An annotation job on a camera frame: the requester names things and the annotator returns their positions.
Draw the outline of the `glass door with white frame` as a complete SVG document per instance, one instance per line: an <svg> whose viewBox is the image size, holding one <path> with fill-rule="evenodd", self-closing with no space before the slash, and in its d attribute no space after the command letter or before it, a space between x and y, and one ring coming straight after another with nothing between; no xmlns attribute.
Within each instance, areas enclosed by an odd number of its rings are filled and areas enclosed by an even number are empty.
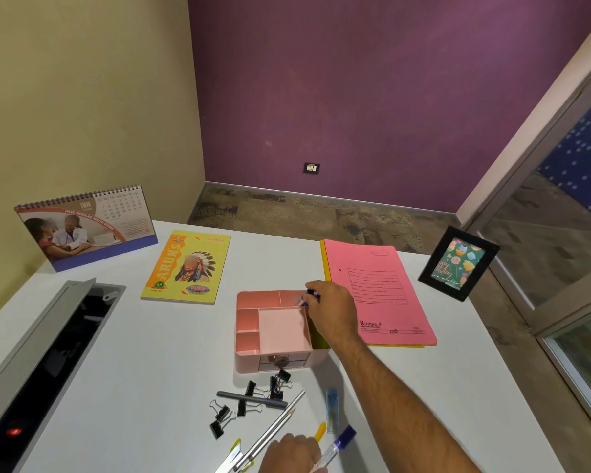
<svg viewBox="0 0 591 473"><path fill-rule="evenodd" d="M591 419L591 32L457 217Z"/></svg>

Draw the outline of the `spiral desk calendar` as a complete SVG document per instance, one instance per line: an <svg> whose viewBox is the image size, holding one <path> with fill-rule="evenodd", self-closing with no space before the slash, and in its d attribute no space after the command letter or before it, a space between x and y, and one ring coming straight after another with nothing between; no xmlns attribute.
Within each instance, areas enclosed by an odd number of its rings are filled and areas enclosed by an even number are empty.
<svg viewBox="0 0 591 473"><path fill-rule="evenodd" d="M140 185L14 208L55 272L158 244Z"/></svg>

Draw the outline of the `clear pen with blue cap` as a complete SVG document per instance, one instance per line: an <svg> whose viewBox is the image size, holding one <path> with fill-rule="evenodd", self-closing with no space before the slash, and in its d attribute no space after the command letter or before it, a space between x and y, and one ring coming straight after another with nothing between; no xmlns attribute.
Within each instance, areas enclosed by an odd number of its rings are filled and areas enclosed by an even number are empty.
<svg viewBox="0 0 591 473"><path fill-rule="evenodd" d="M319 470L326 469L335 457L347 448L355 435L355 429L351 425L348 425L338 438L322 453L320 459L315 463L309 473L318 473Z"/></svg>

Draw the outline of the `grey pen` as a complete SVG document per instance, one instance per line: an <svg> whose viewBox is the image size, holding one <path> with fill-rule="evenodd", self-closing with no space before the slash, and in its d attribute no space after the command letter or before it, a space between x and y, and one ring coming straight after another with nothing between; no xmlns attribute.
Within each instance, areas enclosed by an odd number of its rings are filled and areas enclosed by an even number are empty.
<svg viewBox="0 0 591 473"><path fill-rule="evenodd" d="M226 392L226 391L222 391L222 390L217 391L215 395L220 398L227 398L227 399L231 399L231 400L240 400L243 402L253 403L253 404L261 404L261 405L266 405L268 407L282 409L282 410L285 410L288 406L288 403L285 402L284 400L281 400L281 399L257 397L254 395L237 394L237 393Z"/></svg>

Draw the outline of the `clear blue lead case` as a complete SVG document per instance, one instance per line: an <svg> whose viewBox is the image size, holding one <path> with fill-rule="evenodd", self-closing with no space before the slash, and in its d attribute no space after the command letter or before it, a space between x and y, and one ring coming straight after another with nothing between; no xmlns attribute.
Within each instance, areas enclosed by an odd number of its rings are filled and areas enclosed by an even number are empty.
<svg viewBox="0 0 591 473"><path fill-rule="evenodd" d="M339 430L339 393L334 387L325 393L326 430L331 435L336 435Z"/></svg>

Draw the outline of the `yellow and white cutter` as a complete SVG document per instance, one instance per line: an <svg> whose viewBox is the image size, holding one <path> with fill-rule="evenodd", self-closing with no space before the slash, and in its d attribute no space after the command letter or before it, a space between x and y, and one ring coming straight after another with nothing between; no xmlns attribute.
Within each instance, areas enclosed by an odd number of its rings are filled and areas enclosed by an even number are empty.
<svg viewBox="0 0 591 473"><path fill-rule="evenodd" d="M217 468L215 473L245 473L254 466L254 461L250 460L247 464L235 469L234 466L243 457L241 452L241 438L238 438L233 444L228 456L224 459L221 465Z"/></svg>

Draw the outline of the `yellow notebook with printed cover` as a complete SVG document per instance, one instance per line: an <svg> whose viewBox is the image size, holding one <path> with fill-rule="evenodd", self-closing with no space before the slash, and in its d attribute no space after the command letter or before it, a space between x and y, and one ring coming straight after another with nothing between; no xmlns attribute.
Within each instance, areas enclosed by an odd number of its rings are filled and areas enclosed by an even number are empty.
<svg viewBox="0 0 591 473"><path fill-rule="evenodd" d="M173 230L141 300L215 304L229 245L229 235Z"/></svg>

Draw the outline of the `white pencil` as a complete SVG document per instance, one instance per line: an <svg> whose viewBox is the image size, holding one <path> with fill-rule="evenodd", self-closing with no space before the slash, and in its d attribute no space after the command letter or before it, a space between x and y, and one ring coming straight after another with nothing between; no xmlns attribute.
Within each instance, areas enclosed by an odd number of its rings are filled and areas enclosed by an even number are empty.
<svg viewBox="0 0 591 473"><path fill-rule="evenodd" d="M253 465L255 460L258 458L260 453L274 440L277 433L286 425L286 423L291 419L295 411L291 411L288 414L285 414L280 421L277 421L274 426L268 429L268 433L264 435L251 449L249 452L245 453L244 457L237 463L233 468L233 473L245 473L248 469L250 469Z"/></svg>

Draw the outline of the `grey skirting board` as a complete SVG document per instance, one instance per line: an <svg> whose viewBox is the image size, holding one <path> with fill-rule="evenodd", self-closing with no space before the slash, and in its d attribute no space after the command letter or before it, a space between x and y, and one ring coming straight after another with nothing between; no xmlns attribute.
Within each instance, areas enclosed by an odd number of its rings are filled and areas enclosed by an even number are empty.
<svg viewBox="0 0 591 473"><path fill-rule="evenodd" d="M447 211L438 211L438 210L434 210L434 209L421 209L421 208L417 208L417 207L399 206L399 205L395 205L395 204L370 202L370 201L356 200L356 199L351 199L351 198L330 197L330 196L312 195L309 193L300 193L300 192L294 192L294 191L264 189L264 188L249 187L246 185L236 185L236 184L230 184L230 183L206 181L204 183L204 187L205 188L217 187L219 189L228 189L228 190L246 190L246 191L251 191L254 193L268 193L271 195L292 195L292 196L304 197L304 198L314 198L316 200L324 199L324 200L333 200L333 201L343 202L343 203L347 203L347 202L357 203L357 204L362 204L364 206L371 206L371 207L375 207L375 206L377 206L377 207L394 207L394 208L400 208L400 209L407 209L407 210L415 211L415 212L419 212L419 213L446 214L446 215L453 215L454 217L457 217L457 213L452 213L452 212L447 212Z"/></svg>

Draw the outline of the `black picture frame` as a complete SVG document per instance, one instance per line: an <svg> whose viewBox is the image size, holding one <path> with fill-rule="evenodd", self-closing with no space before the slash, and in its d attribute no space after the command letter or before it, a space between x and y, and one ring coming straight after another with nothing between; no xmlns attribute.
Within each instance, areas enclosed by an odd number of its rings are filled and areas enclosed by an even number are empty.
<svg viewBox="0 0 591 473"><path fill-rule="evenodd" d="M486 239L448 226L418 281L464 302L499 250Z"/></svg>

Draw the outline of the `person's right hand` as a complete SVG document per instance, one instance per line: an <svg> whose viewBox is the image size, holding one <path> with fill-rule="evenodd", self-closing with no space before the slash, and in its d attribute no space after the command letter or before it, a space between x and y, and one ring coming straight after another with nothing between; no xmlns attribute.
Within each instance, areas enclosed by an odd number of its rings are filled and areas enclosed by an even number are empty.
<svg viewBox="0 0 591 473"><path fill-rule="evenodd" d="M331 349L340 352L363 346L357 328L356 306L349 291L326 281L323 305L322 313L313 323Z"/></svg>

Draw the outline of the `person's left hand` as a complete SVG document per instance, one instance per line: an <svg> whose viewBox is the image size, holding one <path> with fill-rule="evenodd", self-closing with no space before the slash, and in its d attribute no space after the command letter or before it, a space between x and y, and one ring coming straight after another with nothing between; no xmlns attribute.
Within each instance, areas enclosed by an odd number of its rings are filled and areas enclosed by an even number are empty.
<svg viewBox="0 0 591 473"><path fill-rule="evenodd" d="M304 440L315 439L287 433L279 441L269 444L258 473L304 473ZM318 473L328 473L325 469Z"/></svg>

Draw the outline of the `group of black binder clips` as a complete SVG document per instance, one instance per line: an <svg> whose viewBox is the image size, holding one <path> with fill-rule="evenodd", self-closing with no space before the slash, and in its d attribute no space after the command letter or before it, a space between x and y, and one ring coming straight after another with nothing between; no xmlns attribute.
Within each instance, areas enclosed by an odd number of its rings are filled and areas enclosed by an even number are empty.
<svg viewBox="0 0 591 473"><path fill-rule="evenodd" d="M277 374L270 377L268 389L260 389L260 387L258 387L254 381L250 380L243 394L284 400L283 390L285 388L288 389L292 387L291 377L291 373L281 368ZM218 402L217 399L210 401L209 407L213 410L215 415L214 420L209 425L209 428L215 439L219 439L223 436L224 428L228 423L239 417L245 417L247 413L260 413L263 411L263 409L276 409L261 404L247 403L240 400L235 401L237 402L237 406L234 409L223 402Z"/></svg>

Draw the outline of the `person's right forearm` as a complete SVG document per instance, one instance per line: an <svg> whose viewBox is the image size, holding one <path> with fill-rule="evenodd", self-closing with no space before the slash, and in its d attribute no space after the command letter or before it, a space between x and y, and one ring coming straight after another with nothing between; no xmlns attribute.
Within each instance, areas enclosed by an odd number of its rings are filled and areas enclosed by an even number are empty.
<svg viewBox="0 0 591 473"><path fill-rule="evenodd" d="M437 416L357 334L328 342L389 473L481 473Z"/></svg>

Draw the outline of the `pink desk organizer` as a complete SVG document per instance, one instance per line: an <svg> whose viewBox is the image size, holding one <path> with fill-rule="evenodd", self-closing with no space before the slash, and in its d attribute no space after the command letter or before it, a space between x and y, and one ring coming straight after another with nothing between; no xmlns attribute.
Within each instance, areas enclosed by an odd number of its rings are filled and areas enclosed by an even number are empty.
<svg viewBox="0 0 591 473"><path fill-rule="evenodd" d="M260 353L259 310L299 307L303 291L243 291L236 299L234 336L234 368L238 374L291 371L321 364L330 353L330 346L317 331L304 308L312 350L283 354Z"/></svg>

